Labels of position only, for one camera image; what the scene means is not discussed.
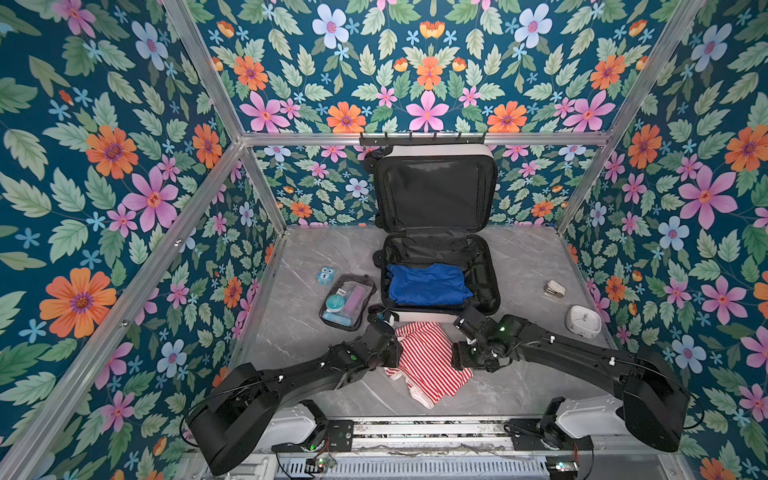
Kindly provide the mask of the red white striped garment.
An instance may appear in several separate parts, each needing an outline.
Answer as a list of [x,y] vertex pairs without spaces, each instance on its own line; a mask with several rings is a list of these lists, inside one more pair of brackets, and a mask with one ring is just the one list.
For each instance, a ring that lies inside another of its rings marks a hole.
[[470,368],[452,365],[452,343],[437,323],[413,322],[395,330],[403,352],[398,366],[385,368],[391,380],[403,379],[410,396],[433,409],[444,397],[456,394],[474,377]]

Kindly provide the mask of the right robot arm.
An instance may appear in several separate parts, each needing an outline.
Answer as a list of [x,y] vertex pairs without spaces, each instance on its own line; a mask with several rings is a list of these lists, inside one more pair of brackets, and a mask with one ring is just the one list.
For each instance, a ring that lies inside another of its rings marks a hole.
[[451,362],[457,371],[493,373],[526,361],[603,392],[584,400],[556,397],[533,429],[508,423],[512,434],[537,438],[550,449],[594,435],[631,435],[655,450],[678,451],[691,394],[660,354],[647,348],[630,353],[598,347],[515,315],[494,320],[473,307],[459,314],[453,325],[465,337],[452,346]]

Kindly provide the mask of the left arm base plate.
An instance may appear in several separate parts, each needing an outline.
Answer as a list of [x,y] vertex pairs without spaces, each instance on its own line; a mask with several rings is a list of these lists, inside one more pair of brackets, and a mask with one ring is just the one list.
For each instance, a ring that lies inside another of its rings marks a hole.
[[305,440],[299,443],[278,444],[271,448],[273,453],[312,453],[321,450],[331,453],[350,452],[355,423],[352,420],[330,420],[317,426]]

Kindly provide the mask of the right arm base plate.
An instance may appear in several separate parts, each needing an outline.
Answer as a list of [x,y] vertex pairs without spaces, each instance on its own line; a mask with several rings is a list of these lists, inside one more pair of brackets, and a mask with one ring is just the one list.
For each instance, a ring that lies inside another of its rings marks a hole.
[[543,418],[512,418],[503,424],[506,435],[519,451],[544,450],[553,452],[587,452],[594,450],[587,436],[573,438],[561,430],[553,420]]

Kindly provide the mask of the clear toiletry pouch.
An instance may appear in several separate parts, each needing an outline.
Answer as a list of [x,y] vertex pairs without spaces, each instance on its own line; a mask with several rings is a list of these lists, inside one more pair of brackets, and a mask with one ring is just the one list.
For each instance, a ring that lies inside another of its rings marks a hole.
[[368,275],[341,275],[324,299],[319,318],[332,328],[356,331],[376,291],[376,283]]

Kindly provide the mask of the white hard-shell suitcase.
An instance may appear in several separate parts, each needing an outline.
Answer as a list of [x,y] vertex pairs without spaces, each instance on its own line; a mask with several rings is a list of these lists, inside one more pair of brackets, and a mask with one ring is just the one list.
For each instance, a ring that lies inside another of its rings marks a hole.
[[[480,236],[489,223],[498,166],[483,144],[391,146],[369,152],[378,213],[386,231],[373,255],[381,302],[403,322],[451,322],[465,308],[495,314],[501,294],[490,248]],[[394,297],[395,266],[413,270],[456,267],[470,295],[431,304]]]

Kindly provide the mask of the blue cloth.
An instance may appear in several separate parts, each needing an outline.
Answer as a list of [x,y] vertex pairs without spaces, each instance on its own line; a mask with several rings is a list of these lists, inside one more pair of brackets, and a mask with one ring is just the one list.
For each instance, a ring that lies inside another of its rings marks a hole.
[[435,263],[425,268],[389,265],[388,295],[397,305],[456,306],[473,296],[463,271],[455,265]]

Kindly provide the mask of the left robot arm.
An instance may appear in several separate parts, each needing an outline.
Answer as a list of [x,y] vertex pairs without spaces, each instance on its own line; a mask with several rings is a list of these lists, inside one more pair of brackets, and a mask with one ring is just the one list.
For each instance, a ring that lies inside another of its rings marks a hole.
[[223,475],[240,465],[280,409],[342,389],[378,368],[398,367],[403,347],[393,323],[389,310],[374,312],[362,335],[315,359],[272,370],[251,363],[234,368],[184,418],[211,473]]

